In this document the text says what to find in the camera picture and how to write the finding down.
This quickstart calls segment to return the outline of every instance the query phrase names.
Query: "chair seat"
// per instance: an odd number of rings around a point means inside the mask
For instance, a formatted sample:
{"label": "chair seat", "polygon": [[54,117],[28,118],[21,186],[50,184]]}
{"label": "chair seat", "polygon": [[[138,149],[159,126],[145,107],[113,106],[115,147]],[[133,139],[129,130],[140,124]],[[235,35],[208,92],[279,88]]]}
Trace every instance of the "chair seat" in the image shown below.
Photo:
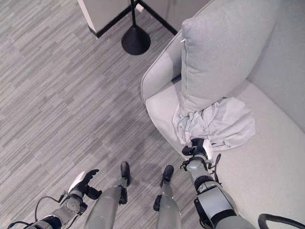
{"label": "chair seat", "polygon": [[[146,100],[146,107],[160,133],[183,156],[172,125],[180,88],[180,81],[168,83]],[[240,214],[257,228],[262,213],[305,223],[305,133],[248,80],[229,95],[252,109],[256,134],[246,144],[222,152],[217,174],[224,189]],[[287,227],[277,224],[275,228]]]}

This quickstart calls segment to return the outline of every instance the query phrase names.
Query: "black baseboard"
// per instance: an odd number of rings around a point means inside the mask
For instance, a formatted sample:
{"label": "black baseboard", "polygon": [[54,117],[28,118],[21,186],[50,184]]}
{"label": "black baseboard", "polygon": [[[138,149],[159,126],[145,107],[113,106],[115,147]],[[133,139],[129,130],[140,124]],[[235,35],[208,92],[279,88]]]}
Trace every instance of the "black baseboard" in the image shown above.
{"label": "black baseboard", "polygon": [[150,8],[142,0],[138,0],[138,3],[141,4],[144,9],[146,9],[154,18],[156,18],[165,28],[167,28],[173,35],[178,33],[166,20],[164,20],[159,14],[157,14],[152,8]]}
{"label": "black baseboard", "polygon": [[[134,5],[141,4],[154,18],[156,18],[165,28],[167,28],[172,34],[176,35],[177,30],[175,30],[169,23],[166,22],[159,14],[157,14],[152,8],[150,8],[142,0],[134,1]],[[107,30],[109,30],[113,25],[115,25],[119,20],[125,17],[131,11],[131,5],[124,9],[118,16],[116,16],[112,21],[110,21],[104,28],[100,31],[95,32],[92,28],[89,27],[90,32],[92,32],[97,38],[100,38]]]}
{"label": "black baseboard", "polygon": [[121,20],[123,17],[125,17],[131,9],[131,5],[128,6],[126,9],[124,9],[121,13],[119,13],[118,16],[116,16],[112,21],[110,21],[104,28],[102,28],[100,31],[95,32],[92,28],[89,27],[90,32],[92,32],[97,38],[100,38],[108,29],[110,29],[113,25],[115,25],[119,20]]}

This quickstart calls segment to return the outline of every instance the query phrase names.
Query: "crumpled cloth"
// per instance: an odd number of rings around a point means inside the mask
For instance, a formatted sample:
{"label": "crumpled cloth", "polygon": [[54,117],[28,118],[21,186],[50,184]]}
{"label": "crumpled cloth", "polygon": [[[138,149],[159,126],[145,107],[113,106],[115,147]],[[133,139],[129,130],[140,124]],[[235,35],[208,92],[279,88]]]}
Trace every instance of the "crumpled cloth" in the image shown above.
{"label": "crumpled cloth", "polygon": [[178,105],[173,126],[182,145],[192,146],[192,139],[204,138],[215,151],[240,146],[255,134],[254,114],[234,97],[222,98],[187,117],[180,114]]}

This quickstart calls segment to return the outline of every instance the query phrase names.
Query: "gray armchair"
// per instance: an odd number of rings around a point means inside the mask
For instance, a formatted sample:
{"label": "gray armchair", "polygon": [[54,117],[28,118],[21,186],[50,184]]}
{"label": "gray armchair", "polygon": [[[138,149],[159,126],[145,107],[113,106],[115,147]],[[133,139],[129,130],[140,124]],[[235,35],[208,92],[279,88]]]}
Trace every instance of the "gray armchair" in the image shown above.
{"label": "gray armchair", "polygon": [[[229,1],[213,0],[195,16]],[[141,92],[152,122],[185,158],[172,125],[181,90],[181,40],[180,31],[143,76]],[[284,1],[259,60],[229,95],[252,109],[256,134],[222,152],[223,187],[256,226],[261,213],[305,223],[305,1]]]}

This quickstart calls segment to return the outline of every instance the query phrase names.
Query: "gray carpet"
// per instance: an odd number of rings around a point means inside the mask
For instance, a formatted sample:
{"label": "gray carpet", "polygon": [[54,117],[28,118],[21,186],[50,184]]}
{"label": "gray carpet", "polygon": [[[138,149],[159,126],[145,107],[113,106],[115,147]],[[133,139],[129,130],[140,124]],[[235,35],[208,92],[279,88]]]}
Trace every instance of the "gray carpet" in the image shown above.
{"label": "gray carpet", "polygon": [[[133,181],[115,229],[152,229],[152,206],[167,164],[183,228],[201,228],[195,190],[182,158],[151,122],[141,102],[146,69],[173,35],[149,13],[137,13],[151,37],[148,52],[131,56],[121,37],[130,14],[98,40],[75,0],[0,1],[0,228],[32,222],[44,195],[58,198],[83,170],[98,168],[92,186],[105,190],[128,161]],[[82,228],[93,206],[72,228]],[[38,218],[58,205],[42,201]]]}

